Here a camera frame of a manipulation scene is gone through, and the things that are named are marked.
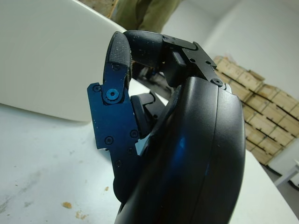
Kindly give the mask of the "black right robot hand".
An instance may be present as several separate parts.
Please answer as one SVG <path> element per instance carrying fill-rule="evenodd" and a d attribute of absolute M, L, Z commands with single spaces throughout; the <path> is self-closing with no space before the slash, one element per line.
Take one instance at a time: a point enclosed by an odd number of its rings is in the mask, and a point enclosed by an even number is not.
<path fill-rule="evenodd" d="M 117 224 L 227 224 L 245 165 L 242 104 L 196 43 L 115 32 L 103 83 L 87 88 L 110 152 Z"/>

